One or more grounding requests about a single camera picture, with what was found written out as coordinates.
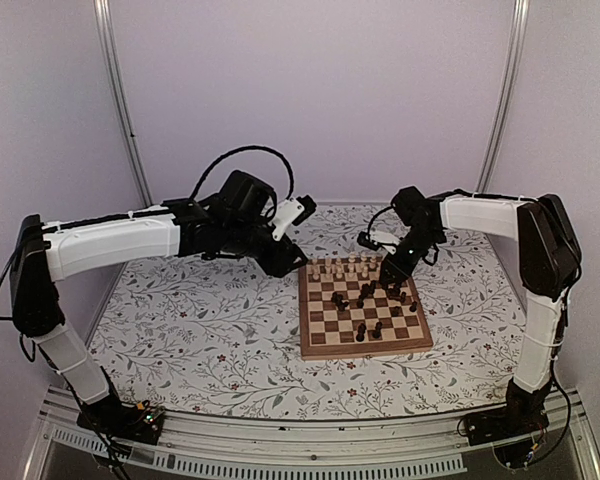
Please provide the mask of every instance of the black cable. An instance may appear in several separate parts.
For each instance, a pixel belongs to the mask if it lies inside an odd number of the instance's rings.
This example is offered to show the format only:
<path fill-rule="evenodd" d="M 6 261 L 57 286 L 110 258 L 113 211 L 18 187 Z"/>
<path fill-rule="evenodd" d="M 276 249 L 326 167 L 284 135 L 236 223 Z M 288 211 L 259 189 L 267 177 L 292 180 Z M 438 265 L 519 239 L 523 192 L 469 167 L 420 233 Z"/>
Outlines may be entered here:
<path fill-rule="evenodd" d="M 236 155 L 238 153 L 248 152 L 248 151 L 253 151 L 253 150 L 270 153 L 271 155 L 278 157 L 280 159 L 280 161 L 284 164 L 285 168 L 287 169 L 287 175 L 289 176 L 289 193 L 287 194 L 287 200 L 289 200 L 291 198 L 291 195 L 293 194 L 293 186 L 294 186 L 293 185 L 294 184 L 293 169 L 291 168 L 291 164 L 289 163 L 289 161 L 285 158 L 285 156 L 283 154 L 281 154 L 277 150 L 274 150 L 273 148 L 266 147 L 264 145 L 245 145 L 243 147 L 238 147 L 238 148 L 234 148 L 233 150 L 229 150 L 227 153 L 224 153 L 224 154 L 220 155 L 218 158 L 216 158 L 211 163 L 211 165 L 209 165 L 206 168 L 206 170 L 202 173 L 202 176 L 200 177 L 200 179 L 198 180 L 198 183 L 194 187 L 193 192 L 191 192 L 191 195 L 189 196 L 189 201 L 195 200 L 196 196 L 198 195 L 198 192 L 200 191 L 200 187 L 202 187 L 202 184 L 205 182 L 205 180 L 207 179 L 207 177 L 209 176 L 211 171 L 214 168 L 216 168 L 218 166 L 218 164 L 220 164 L 223 160 L 225 160 L 233 155 Z"/>
<path fill-rule="evenodd" d="M 558 437 L 558 440 L 556 441 L 556 443 L 554 443 L 553 446 L 551 447 L 551 449 L 547 453 L 545 453 L 542 457 L 539 457 L 536 460 L 532 460 L 527 465 L 529 467 L 532 465 L 535 465 L 536 463 L 543 461 L 545 458 L 547 458 L 549 455 L 551 455 L 560 446 L 560 443 L 562 442 L 562 440 L 564 440 L 564 437 L 567 435 L 567 432 L 569 431 L 569 423 L 571 422 L 571 401 L 569 400 L 569 395 L 567 394 L 567 392 L 565 392 L 564 388 L 562 388 L 562 385 L 560 385 L 560 383 L 558 382 L 558 379 L 556 378 L 555 363 L 556 363 L 555 359 L 551 360 L 551 364 L 549 366 L 549 371 L 551 372 L 551 379 L 553 380 L 553 383 L 555 384 L 556 388 L 562 394 L 565 401 L 567 402 L 567 420 L 566 420 L 566 423 L 564 424 L 564 428 L 562 429 L 562 433 L 560 434 L 560 437 Z"/>
<path fill-rule="evenodd" d="M 36 361 L 36 344 L 33 341 L 31 342 L 31 344 L 33 345 L 33 350 L 31 350 L 31 353 L 29 353 L 26 347 L 24 346 L 24 334 L 20 333 L 20 350 L 22 350 L 24 356 L 27 357 L 27 360 L 33 363 Z"/>
<path fill-rule="evenodd" d="M 373 215 L 373 217 L 371 217 L 371 220 L 369 220 L 369 223 L 367 224 L 367 237 L 369 237 L 371 235 L 371 227 L 373 226 L 373 222 L 375 222 L 380 215 L 384 214 L 385 212 L 388 212 L 389 210 L 393 210 L 392 205 L 389 205 L 388 207 L 378 210 Z"/>
<path fill-rule="evenodd" d="M 113 464 L 113 468 L 111 469 L 111 472 L 118 479 L 122 478 L 123 480 L 131 480 L 131 477 L 129 476 L 127 471 L 124 469 L 122 462 L 120 461 L 120 459 L 118 458 L 118 455 L 115 452 L 115 448 L 117 448 L 116 442 L 114 440 L 111 440 L 110 438 L 108 439 L 109 441 L 104 439 L 104 436 L 102 435 L 102 433 L 100 433 L 100 431 L 95 427 L 95 425 L 89 418 L 89 415 L 87 415 L 87 413 L 82 408 L 82 402 L 81 402 L 80 398 L 78 397 L 78 394 L 74 390 L 73 386 L 67 381 L 67 378 L 64 375 L 62 375 L 62 378 L 64 378 L 65 382 L 67 382 L 67 386 L 69 387 L 69 390 L 71 391 L 71 394 L 73 395 L 73 398 L 75 399 L 76 403 L 78 404 L 78 408 L 80 409 L 80 412 L 82 412 L 82 415 L 87 420 L 87 423 L 89 423 L 91 430 L 93 430 L 93 432 L 97 435 L 98 439 L 105 446 L 105 448 L 107 450 L 107 456 L 109 457 L 109 461 L 111 461 L 111 463 Z"/>
<path fill-rule="evenodd" d="M 49 231 L 49 229 L 43 229 L 42 234 L 44 235 L 45 233 L 48 233 L 48 231 Z M 9 257 L 9 260 L 7 260 L 7 263 L 5 264 L 4 269 L 2 270 L 2 273 L 0 274 L 0 289 L 2 288 L 2 283 L 4 282 L 4 279 L 7 276 L 7 273 L 9 273 L 9 268 L 11 268 L 11 265 L 13 265 L 13 262 L 15 262 L 16 258 L 18 257 L 20 252 L 22 252 L 24 247 L 26 247 L 27 244 L 31 240 L 34 240 L 35 238 L 36 238 L 36 236 L 22 239 L 20 241 L 20 243 L 16 246 L 16 248 L 13 250 L 13 253 Z M 12 321 L 12 320 L 13 320 L 13 317 L 4 317 L 4 316 L 0 315 L 0 321 Z"/>

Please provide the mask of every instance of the table surface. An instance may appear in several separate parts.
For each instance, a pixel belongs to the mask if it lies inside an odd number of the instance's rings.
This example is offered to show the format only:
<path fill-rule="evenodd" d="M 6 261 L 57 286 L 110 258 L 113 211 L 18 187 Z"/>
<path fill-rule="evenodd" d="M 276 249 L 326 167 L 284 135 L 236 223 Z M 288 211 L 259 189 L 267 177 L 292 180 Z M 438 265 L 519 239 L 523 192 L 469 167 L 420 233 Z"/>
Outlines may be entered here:
<path fill-rule="evenodd" d="M 378 206 L 320 206 L 290 232 L 307 256 L 346 256 Z M 392 213 L 377 227 L 402 236 Z M 303 361 L 298 276 L 248 259 L 148 258 L 127 264 L 90 344 L 126 401 L 257 418 L 438 413 L 499 403 L 525 317 L 487 238 L 447 232 L 414 272 L 430 352 Z"/>

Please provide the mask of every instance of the dark square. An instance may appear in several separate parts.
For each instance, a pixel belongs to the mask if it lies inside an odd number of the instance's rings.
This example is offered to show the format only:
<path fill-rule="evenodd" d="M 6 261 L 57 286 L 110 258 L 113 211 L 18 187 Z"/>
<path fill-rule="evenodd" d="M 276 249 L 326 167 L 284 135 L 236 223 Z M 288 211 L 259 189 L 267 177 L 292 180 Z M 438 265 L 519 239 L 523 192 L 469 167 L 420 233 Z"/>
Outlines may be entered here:
<path fill-rule="evenodd" d="M 382 328 L 393 328 L 393 321 L 390 318 L 381 318 L 380 320 L 378 320 L 379 322 L 382 322 Z"/>
<path fill-rule="evenodd" d="M 341 343 L 353 343 L 353 332 L 340 332 Z"/>
<path fill-rule="evenodd" d="M 337 332 L 338 331 L 338 322 L 324 322 L 324 331 L 325 332 Z"/>
<path fill-rule="evenodd" d="M 312 345 L 324 345 L 327 343 L 327 338 L 324 333 L 312 333 L 311 344 Z"/>
<path fill-rule="evenodd" d="M 394 332 L 396 332 L 396 338 L 409 338 L 409 330 L 406 328 L 396 328 Z"/>

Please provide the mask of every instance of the chessboard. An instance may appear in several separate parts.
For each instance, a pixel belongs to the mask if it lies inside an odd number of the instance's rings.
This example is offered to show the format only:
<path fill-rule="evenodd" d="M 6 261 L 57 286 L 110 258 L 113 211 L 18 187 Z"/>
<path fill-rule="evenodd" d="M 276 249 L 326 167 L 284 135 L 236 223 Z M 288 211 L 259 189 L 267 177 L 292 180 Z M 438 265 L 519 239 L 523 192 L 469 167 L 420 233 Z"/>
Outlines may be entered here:
<path fill-rule="evenodd" d="M 333 360 L 426 352 L 431 332 L 413 278 L 400 286 L 406 301 L 389 298 L 377 285 L 362 308 L 356 302 L 362 285 L 377 282 L 382 257 L 352 254 L 349 258 L 314 258 L 298 271 L 301 356 L 304 360 Z M 349 305 L 340 311 L 334 292 Z M 382 322 L 379 338 L 374 329 Z M 356 339 L 366 325 L 364 340 Z"/>

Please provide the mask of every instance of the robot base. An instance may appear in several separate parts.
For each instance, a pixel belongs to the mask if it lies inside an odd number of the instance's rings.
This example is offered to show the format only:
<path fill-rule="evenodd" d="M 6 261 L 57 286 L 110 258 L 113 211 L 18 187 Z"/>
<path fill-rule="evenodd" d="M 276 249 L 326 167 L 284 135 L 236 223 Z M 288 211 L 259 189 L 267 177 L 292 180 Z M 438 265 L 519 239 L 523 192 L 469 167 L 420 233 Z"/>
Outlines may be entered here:
<path fill-rule="evenodd" d="M 547 414 L 538 410 L 519 419 L 515 428 L 511 428 L 511 420 L 506 415 L 507 408 L 488 410 L 486 412 L 470 413 L 464 417 L 462 423 L 469 445 L 482 445 L 484 443 L 497 442 L 507 438 L 525 435 L 527 433 L 541 430 L 549 426 Z"/>
<path fill-rule="evenodd" d="M 133 442 L 146 443 L 148 445 L 157 445 L 160 434 L 162 433 L 162 426 L 164 424 L 164 415 L 160 415 L 155 418 L 151 424 L 145 423 L 144 420 L 138 419 L 139 412 L 136 406 L 119 407 L 119 422 L 114 424 L 100 423 L 96 418 L 87 418 L 85 413 L 81 413 L 78 416 L 78 426 L 86 430 L 98 430 L 102 435 L 110 435 L 117 438 L 123 438 L 125 440 L 131 440 Z"/>

